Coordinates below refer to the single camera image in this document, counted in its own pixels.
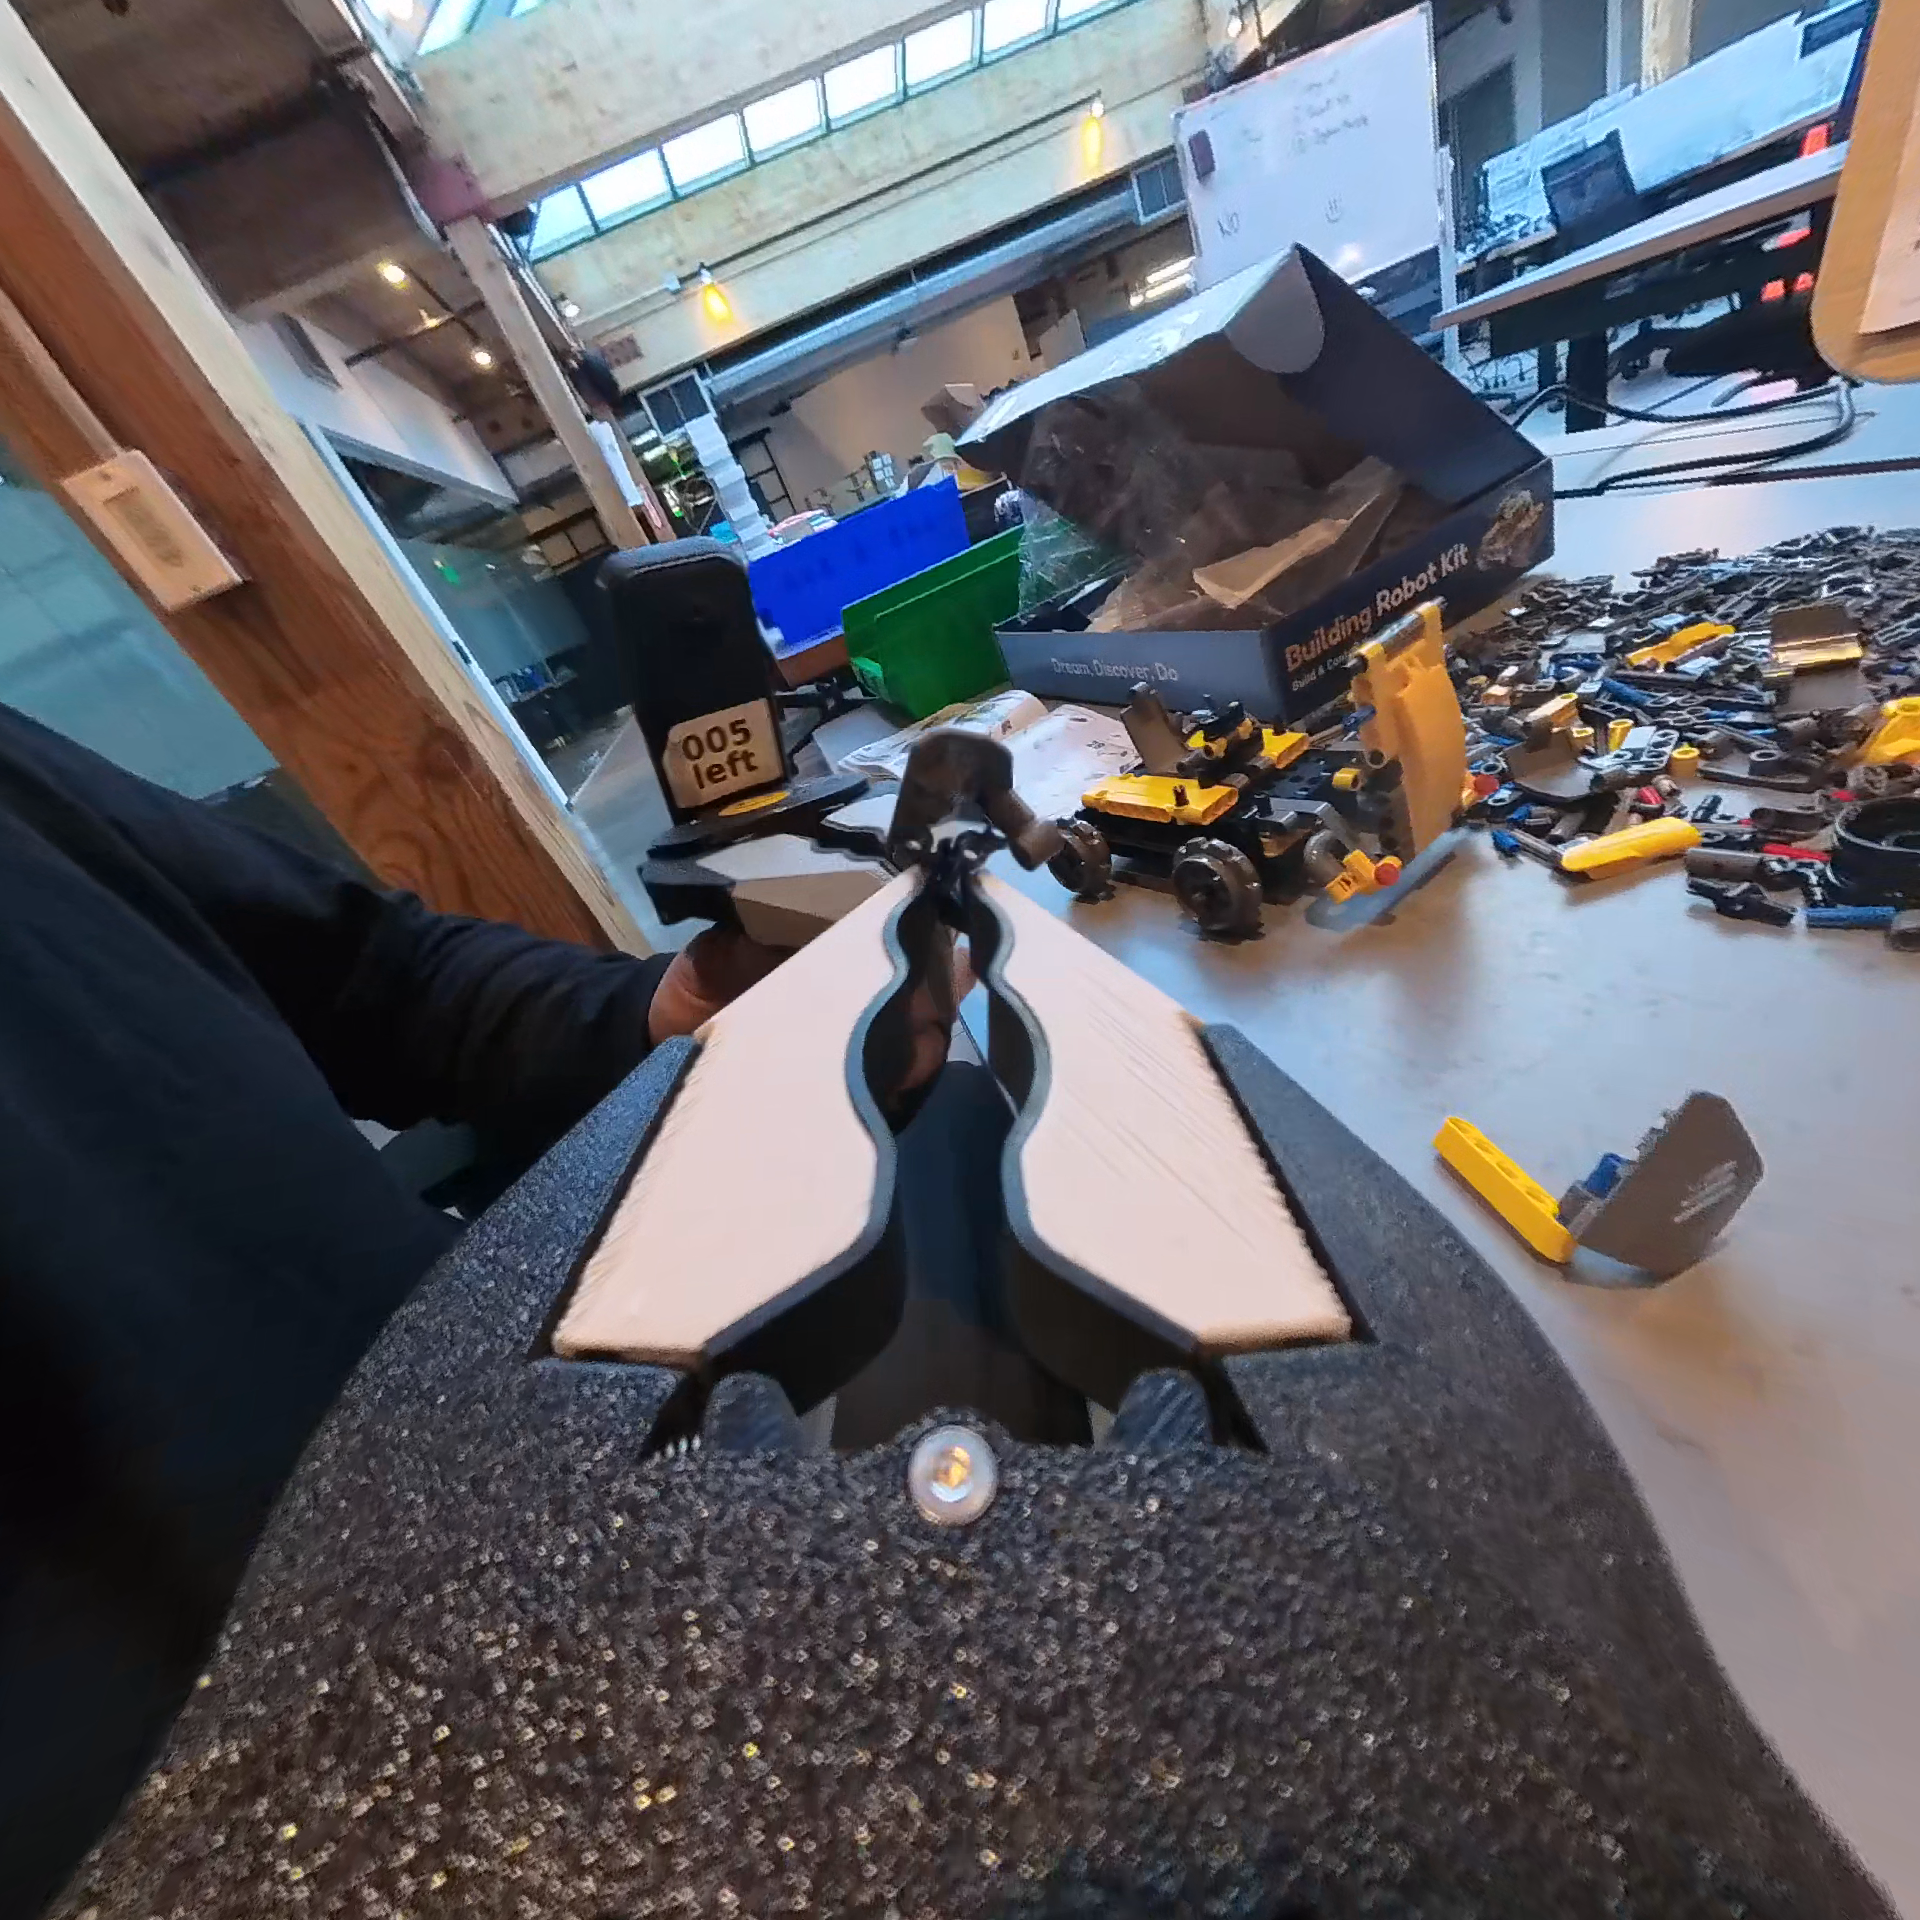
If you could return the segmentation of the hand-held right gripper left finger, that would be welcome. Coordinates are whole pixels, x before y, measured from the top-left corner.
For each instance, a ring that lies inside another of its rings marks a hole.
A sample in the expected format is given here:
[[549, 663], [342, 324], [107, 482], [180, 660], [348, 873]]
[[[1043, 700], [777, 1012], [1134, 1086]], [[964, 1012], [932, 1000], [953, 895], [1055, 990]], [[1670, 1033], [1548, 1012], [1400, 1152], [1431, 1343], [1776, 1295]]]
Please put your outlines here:
[[900, 873], [702, 1033], [549, 1334], [564, 1366], [727, 1374], [856, 1284], [890, 1213], [862, 1033], [902, 990], [914, 895], [922, 883]]

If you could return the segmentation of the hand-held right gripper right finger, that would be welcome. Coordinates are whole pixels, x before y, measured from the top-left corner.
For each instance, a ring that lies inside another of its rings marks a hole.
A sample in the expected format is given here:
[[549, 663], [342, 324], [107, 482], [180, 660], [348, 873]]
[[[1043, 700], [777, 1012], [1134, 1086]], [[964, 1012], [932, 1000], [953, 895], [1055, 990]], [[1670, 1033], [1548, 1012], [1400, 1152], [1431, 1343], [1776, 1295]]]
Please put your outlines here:
[[1165, 1374], [1347, 1343], [1321, 1275], [1209, 1020], [1027, 909], [976, 883], [976, 976], [1004, 1129], [1004, 1295], [1050, 1374]]

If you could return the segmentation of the grey toy plate with blue pins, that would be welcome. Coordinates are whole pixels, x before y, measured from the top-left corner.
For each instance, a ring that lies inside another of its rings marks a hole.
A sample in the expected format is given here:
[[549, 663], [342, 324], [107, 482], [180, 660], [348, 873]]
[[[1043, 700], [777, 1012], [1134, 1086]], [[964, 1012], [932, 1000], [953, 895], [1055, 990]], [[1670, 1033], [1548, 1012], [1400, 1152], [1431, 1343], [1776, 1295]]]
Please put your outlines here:
[[1066, 855], [1066, 820], [1027, 817], [1011, 791], [1011, 745], [981, 734], [922, 734], [890, 817], [890, 861], [914, 883], [900, 913], [902, 990], [884, 1006], [884, 1117], [902, 1123], [950, 1074], [953, 1006], [1004, 960], [1004, 913], [990, 909], [990, 855], [1024, 873]]

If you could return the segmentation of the short yellow toy beam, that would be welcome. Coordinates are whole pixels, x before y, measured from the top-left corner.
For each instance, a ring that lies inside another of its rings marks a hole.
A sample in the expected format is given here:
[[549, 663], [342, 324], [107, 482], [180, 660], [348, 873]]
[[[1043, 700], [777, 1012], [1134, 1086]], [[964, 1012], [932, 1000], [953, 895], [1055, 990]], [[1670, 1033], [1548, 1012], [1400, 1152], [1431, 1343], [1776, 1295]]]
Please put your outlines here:
[[1548, 1179], [1526, 1179], [1480, 1123], [1445, 1117], [1431, 1152], [1536, 1256], [1575, 1262], [1583, 1238]]

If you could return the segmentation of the small grey toy connector piece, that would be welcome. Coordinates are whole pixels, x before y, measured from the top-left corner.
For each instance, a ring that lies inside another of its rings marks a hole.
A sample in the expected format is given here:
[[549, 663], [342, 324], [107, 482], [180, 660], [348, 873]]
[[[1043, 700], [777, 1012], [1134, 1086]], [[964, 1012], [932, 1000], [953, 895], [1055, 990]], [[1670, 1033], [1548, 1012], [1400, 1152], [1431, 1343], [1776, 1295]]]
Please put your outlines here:
[[1583, 1256], [1622, 1262], [1641, 1284], [1683, 1284], [1712, 1256], [1712, 1238], [1766, 1186], [1766, 1150], [1733, 1099], [1684, 1086], [1641, 1152], [1598, 1152], [1591, 1179], [1560, 1186], [1552, 1223]]

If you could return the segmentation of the grey desk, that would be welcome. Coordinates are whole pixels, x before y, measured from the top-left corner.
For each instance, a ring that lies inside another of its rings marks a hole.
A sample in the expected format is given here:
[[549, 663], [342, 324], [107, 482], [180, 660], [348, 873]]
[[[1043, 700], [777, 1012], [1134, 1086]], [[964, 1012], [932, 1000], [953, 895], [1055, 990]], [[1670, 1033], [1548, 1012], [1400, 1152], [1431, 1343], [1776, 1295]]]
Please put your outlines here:
[[[1774, 928], [1683, 861], [1552, 883], [1480, 835], [1381, 924], [1273, 909], [1198, 942], [1165, 890], [1070, 909], [1077, 942], [1237, 1020], [1381, 1150], [1526, 1301], [1684, 1582], [1766, 1735], [1920, 1914], [1920, 960]], [[1766, 1186], [1664, 1290], [1536, 1262], [1440, 1152], [1480, 1123], [1552, 1194], [1684, 1086], [1734, 1108]]]

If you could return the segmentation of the person's left hand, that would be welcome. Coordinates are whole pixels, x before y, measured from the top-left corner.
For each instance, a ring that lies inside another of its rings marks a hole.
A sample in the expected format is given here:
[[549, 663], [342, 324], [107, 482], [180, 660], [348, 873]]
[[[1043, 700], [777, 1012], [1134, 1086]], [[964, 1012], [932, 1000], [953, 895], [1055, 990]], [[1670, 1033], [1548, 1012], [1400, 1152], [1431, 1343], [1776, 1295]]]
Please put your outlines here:
[[783, 976], [788, 946], [761, 946], [732, 924], [702, 928], [667, 976], [659, 976], [659, 1000], [645, 1000], [645, 1038], [687, 1038], [706, 1033], [732, 1000], [750, 1000], [761, 976]]

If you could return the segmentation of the green box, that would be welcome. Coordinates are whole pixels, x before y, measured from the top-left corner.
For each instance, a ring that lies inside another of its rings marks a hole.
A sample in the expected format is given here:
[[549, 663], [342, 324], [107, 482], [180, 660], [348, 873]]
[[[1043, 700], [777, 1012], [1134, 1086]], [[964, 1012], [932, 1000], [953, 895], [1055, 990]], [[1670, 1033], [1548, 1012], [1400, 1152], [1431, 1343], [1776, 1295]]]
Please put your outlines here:
[[845, 677], [900, 712], [1004, 686], [998, 629], [1024, 613], [1024, 535], [976, 542], [840, 613]]

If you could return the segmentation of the blue plastic bin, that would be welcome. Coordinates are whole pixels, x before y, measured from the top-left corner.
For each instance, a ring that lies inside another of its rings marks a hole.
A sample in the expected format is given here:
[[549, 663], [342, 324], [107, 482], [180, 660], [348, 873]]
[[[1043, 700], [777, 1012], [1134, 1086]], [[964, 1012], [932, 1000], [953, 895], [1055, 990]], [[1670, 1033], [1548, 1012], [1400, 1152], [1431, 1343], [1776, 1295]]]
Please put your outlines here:
[[818, 651], [840, 629], [856, 598], [884, 598], [964, 550], [976, 535], [964, 535], [953, 482], [876, 499], [862, 512], [840, 512], [829, 535], [750, 559], [754, 626], [783, 629], [783, 651]]

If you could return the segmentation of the white instruction booklet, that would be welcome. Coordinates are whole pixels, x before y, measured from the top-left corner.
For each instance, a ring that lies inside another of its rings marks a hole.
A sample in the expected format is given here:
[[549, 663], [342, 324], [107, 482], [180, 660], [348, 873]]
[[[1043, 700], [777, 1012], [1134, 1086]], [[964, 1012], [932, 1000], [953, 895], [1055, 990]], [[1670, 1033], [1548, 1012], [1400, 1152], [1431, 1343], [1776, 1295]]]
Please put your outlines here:
[[932, 734], [981, 734], [1011, 759], [1011, 794], [1027, 817], [1077, 817], [1077, 794], [1111, 774], [1142, 774], [1142, 745], [1099, 709], [1043, 709], [1027, 686], [998, 686], [976, 709], [937, 709], [876, 745], [845, 759], [845, 774], [902, 780], [914, 736]]

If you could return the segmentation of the yellow toy vehicle model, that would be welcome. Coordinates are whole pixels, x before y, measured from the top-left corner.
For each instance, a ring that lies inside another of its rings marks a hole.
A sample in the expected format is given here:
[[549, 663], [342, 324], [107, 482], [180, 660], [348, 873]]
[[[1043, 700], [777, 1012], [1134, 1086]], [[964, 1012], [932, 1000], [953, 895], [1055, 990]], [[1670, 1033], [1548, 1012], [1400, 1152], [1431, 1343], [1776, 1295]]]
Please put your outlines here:
[[1381, 913], [1451, 855], [1480, 806], [1474, 725], [1445, 677], [1445, 598], [1356, 642], [1347, 686], [1307, 725], [1227, 709], [1165, 709], [1134, 686], [1134, 774], [1099, 774], [1055, 820], [1050, 873], [1070, 895], [1165, 883], [1209, 942], [1257, 942], [1266, 909], [1313, 895]]

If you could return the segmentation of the dark blue robot kit box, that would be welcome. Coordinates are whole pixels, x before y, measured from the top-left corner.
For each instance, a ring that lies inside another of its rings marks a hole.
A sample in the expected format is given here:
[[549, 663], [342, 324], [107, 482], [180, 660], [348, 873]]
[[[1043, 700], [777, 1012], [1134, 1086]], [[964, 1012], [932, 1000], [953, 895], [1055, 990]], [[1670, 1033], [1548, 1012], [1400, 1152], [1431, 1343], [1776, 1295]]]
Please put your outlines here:
[[1552, 559], [1552, 465], [1332, 257], [1273, 248], [998, 392], [964, 438], [1099, 577], [998, 626], [1027, 700], [1313, 712], [1400, 613]]

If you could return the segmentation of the yellow curved toy panel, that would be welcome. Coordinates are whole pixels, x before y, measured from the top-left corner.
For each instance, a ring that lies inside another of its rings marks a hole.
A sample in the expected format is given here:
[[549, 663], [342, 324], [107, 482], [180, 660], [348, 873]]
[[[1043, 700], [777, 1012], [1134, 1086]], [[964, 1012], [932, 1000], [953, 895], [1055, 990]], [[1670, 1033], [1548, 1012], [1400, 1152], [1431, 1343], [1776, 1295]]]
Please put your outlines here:
[[1552, 855], [1552, 873], [1560, 873], [1560, 883], [1622, 883], [1622, 873], [1670, 861], [1670, 855], [1684, 855], [1684, 844], [1706, 844], [1706, 835], [1683, 820], [1683, 817], [1654, 817], [1654, 820], [1626, 820], [1626, 835], [1575, 838], [1575, 844]]

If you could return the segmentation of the pile of small toy parts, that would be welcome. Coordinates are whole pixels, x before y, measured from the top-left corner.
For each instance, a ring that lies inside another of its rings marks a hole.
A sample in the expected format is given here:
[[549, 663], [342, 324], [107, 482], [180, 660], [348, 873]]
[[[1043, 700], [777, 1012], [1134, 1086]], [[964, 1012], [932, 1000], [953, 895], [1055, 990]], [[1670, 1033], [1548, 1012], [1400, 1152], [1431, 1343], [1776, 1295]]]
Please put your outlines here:
[[1828, 883], [1844, 806], [1920, 794], [1920, 535], [1828, 521], [1626, 579], [1526, 579], [1451, 642], [1451, 700], [1474, 835], [1501, 861], [1552, 873], [1575, 838], [1683, 817], [1706, 844], [1649, 873], [1683, 873], [1698, 913], [1920, 946], [1913, 909], [1844, 909]]

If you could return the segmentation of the black toy wheel rim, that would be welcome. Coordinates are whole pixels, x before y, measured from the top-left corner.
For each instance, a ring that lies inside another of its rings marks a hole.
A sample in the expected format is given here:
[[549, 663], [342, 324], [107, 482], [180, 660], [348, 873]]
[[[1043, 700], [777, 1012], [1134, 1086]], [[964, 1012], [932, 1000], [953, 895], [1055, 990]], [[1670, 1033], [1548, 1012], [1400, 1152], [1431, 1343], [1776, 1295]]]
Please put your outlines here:
[[1828, 883], [1844, 909], [1920, 909], [1920, 794], [1844, 806]]

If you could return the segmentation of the white whiteboard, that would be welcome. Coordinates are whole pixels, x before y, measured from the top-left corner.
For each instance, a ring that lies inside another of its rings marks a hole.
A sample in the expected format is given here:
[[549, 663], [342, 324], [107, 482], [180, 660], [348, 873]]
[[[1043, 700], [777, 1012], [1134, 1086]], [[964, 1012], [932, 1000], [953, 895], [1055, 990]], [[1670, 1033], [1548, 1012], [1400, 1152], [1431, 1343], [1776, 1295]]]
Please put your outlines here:
[[1440, 35], [1400, 9], [1257, 84], [1169, 110], [1187, 281], [1215, 293], [1280, 248], [1381, 293], [1445, 257]]

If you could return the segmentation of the grey workbench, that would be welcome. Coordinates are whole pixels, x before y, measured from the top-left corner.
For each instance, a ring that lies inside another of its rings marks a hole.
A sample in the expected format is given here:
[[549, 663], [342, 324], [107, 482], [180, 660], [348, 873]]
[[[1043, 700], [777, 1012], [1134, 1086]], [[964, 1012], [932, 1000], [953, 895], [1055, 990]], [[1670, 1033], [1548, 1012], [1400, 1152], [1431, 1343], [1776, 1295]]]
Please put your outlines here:
[[1706, 301], [1734, 301], [1734, 314], [1815, 301], [1838, 177], [1844, 143], [1766, 166], [1684, 208], [1641, 214], [1575, 257], [1548, 257], [1480, 301], [1440, 309], [1440, 331], [1480, 324], [1497, 360], [1552, 351], [1552, 371], [1536, 371], [1536, 392], [1560, 399], [1575, 431], [1598, 431], [1616, 399], [1622, 324], [1684, 314]]

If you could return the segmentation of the tan cardboard box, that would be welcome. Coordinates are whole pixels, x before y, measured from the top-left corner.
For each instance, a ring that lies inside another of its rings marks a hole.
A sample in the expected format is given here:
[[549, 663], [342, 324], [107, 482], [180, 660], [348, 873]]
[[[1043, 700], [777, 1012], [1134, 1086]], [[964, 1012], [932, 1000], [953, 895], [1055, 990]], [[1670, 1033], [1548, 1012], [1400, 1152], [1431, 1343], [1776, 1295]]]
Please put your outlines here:
[[1920, 0], [1885, 0], [1866, 47], [1815, 351], [1854, 381], [1920, 381]]

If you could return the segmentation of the wooden post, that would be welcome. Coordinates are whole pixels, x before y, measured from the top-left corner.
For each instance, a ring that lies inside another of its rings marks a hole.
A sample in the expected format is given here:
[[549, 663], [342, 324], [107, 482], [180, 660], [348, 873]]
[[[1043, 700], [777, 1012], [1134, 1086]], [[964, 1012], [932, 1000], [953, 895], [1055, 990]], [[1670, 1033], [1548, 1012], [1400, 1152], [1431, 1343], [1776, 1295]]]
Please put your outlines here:
[[374, 883], [645, 960], [549, 762], [459, 663], [408, 559], [348, 510], [14, 9], [0, 9], [0, 438], [153, 607], [153, 550], [127, 559], [72, 499], [107, 456], [236, 568], [162, 626]]

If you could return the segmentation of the grey air duct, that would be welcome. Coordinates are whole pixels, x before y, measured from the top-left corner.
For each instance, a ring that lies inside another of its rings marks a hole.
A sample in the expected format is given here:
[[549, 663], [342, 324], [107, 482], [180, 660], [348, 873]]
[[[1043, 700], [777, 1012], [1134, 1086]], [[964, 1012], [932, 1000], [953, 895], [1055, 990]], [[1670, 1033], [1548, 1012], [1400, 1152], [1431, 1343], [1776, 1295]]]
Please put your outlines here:
[[727, 351], [702, 366], [706, 408], [754, 408], [754, 399], [788, 399], [818, 392], [821, 371], [900, 351], [950, 314], [976, 314], [990, 301], [1011, 301], [1050, 271], [1066, 271], [1070, 257], [1125, 248], [1152, 226], [1169, 226], [1187, 208], [1179, 190], [1179, 160], [1149, 160], [1125, 184], [1099, 184], [1066, 208], [1043, 208], [1024, 226], [981, 230], [976, 248], [937, 248], [856, 301], [829, 301], [802, 324], [754, 331], [750, 351]]

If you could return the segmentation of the white wall plate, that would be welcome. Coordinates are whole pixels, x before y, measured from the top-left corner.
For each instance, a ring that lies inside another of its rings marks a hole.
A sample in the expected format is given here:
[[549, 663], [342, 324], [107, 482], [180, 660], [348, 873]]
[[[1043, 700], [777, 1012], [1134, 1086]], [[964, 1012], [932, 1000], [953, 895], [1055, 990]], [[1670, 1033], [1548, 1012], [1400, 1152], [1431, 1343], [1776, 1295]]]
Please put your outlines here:
[[162, 613], [208, 607], [250, 579], [145, 451], [107, 451], [60, 492]]

